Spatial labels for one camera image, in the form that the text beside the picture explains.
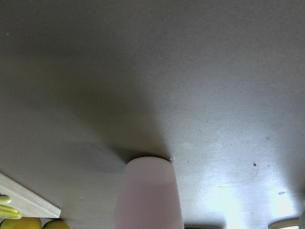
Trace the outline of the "yellow plastic knife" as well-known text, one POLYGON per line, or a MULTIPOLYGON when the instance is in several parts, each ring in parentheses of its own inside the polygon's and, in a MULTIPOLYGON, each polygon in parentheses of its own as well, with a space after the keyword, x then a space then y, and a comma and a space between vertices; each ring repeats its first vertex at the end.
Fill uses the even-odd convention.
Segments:
POLYGON ((0 217, 4 219, 21 219, 22 215, 8 204, 11 203, 11 198, 9 196, 0 196, 0 217))

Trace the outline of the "round wooden stand base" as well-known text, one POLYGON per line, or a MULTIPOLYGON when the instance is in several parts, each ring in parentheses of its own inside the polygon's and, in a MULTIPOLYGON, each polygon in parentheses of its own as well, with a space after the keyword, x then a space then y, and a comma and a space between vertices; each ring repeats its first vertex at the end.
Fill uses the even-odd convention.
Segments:
POLYGON ((274 222, 268 226, 268 229, 299 229, 299 219, 285 219, 274 222))

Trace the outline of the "wooden cutting board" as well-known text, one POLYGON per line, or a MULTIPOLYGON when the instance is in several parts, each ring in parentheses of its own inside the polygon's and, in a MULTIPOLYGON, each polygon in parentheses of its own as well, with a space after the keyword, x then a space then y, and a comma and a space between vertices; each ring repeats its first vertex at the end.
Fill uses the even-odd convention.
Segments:
POLYGON ((0 204, 23 217, 58 219, 61 209, 1 173, 0 204))

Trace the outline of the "pink plastic cup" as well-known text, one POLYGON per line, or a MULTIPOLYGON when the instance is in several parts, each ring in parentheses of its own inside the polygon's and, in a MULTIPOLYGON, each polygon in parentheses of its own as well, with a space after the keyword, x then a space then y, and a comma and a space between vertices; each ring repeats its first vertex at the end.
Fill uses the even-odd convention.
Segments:
POLYGON ((112 228, 184 228, 175 170, 169 161, 139 157, 126 165, 112 228))

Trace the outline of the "yellow lemon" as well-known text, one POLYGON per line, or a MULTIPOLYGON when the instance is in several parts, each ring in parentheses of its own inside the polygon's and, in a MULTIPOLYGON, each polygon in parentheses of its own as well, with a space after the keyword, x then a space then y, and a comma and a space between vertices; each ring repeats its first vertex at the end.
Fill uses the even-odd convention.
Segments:
POLYGON ((71 229, 71 226, 63 220, 51 220, 46 222, 42 229, 71 229))
POLYGON ((4 219, 0 223, 1 229, 41 229, 39 218, 4 219))

